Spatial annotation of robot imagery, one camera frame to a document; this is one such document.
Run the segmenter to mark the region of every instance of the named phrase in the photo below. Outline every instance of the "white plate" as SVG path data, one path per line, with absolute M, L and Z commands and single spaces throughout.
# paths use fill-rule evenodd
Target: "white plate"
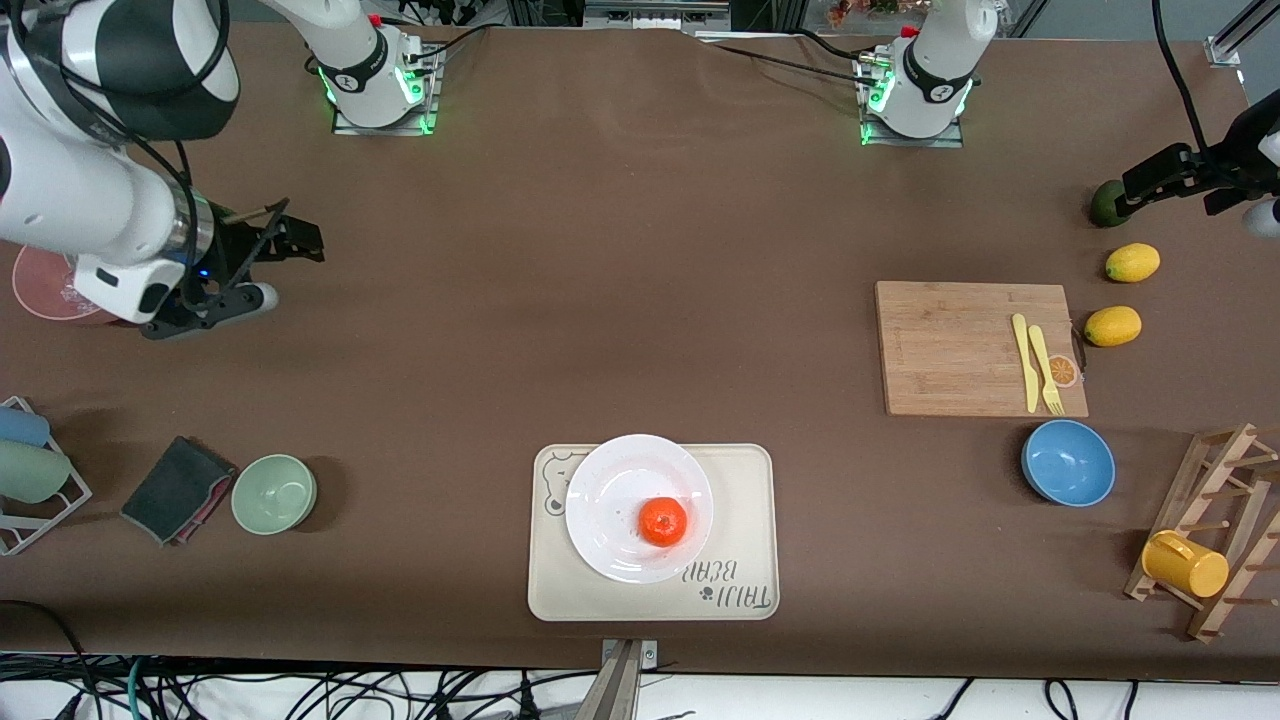
M 640 506 L 673 497 L 689 528 L 671 547 L 640 537 Z M 692 562 L 712 533 L 712 487 L 684 447 L 655 436 L 623 436 L 582 460 L 564 496 L 564 523 L 573 547 L 595 571 L 622 583 L 658 583 Z

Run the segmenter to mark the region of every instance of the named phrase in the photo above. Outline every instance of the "yellow lemon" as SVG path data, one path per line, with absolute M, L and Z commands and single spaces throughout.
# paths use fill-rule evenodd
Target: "yellow lemon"
M 1133 307 L 1116 305 L 1089 315 L 1084 323 L 1084 340 L 1098 347 L 1124 345 L 1142 332 L 1142 318 Z
M 1160 252 L 1144 242 L 1125 245 L 1107 258 L 1107 277 L 1121 283 L 1144 281 L 1156 268 L 1160 268 Z

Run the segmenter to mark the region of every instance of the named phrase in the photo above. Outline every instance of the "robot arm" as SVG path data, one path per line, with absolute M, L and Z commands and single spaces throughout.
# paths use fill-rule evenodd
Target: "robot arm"
M 1093 195 L 1089 219 L 1115 227 L 1152 202 L 1203 193 L 1208 215 L 1261 200 L 1245 211 L 1245 227 L 1260 237 L 1280 237 L 1277 168 L 1280 90 L 1240 113 L 1222 141 L 1203 152 L 1175 142 L 1126 170 L 1123 179 L 1103 183 Z
M 358 0 L 266 1 L 302 33 L 349 122 L 387 126 L 421 102 L 403 74 L 421 47 L 416 37 L 376 28 Z M 278 227 L 261 231 L 228 223 L 229 211 L 163 158 L 152 155 L 170 179 L 124 152 L 131 141 L 207 138 L 225 127 L 239 97 L 225 49 L 227 0 L 216 20 L 205 0 L 23 5 L 5 1 L 10 15 L 0 23 L 0 238 L 74 255 L 76 290 L 148 325 L 145 333 L 159 320 L 207 328 L 220 313 L 270 309 L 269 287 L 242 293 L 255 297 L 241 306 L 209 307 L 204 282 L 192 275 L 216 282 L 212 297 L 221 301 L 232 290 L 225 283 L 247 284 L 253 260 L 293 254 L 275 247 L 276 233 L 293 232 L 280 247 L 323 259 L 314 225 L 279 213 Z
M 995 0 L 934 3 L 915 37 L 877 49 L 887 68 L 868 110 L 909 138 L 942 133 L 960 114 L 998 24 Z

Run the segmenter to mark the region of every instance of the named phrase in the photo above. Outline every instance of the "yellow knife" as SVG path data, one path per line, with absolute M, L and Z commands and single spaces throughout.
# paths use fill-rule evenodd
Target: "yellow knife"
M 1039 379 L 1032 366 L 1030 350 L 1027 347 L 1027 318 L 1021 313 L 1014 315 L 1014 337 L 1018 338 L 1018 355 L 1023 360 L 1023 382 L 1027 384 L 1027 411 L 1034 413 L 1039 402 Z
M 1048 364 L 1048 350 L 1044 347 L 1044 331 L 1039 329 L 1039 325 L 1032 325 L 1029 333 L 1032 338 L 1032 348 L 1036 350 L 1036 357 L 1041 363 L 1041 373 L 1044 374 L 1044 387 L 1041 393 L 1044 396 L 1044 407 L 1055 415 L 1066 415 L 1062 409 L 1062 398 L 1057 393 L 1057 383 L 1053 382 L 1053 370 Z

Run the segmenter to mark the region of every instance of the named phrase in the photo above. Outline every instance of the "orange slice sticker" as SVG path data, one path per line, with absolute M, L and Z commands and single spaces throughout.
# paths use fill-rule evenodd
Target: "orange slice sticker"
M 1057 387 L 1071 387 L 1080 382 L 1080 369 L 1075 366 L 1075 360 L 1066 355 L 1053 355 L 1048 359 L 1048 370 L 1053 375 L 1053 384 Z

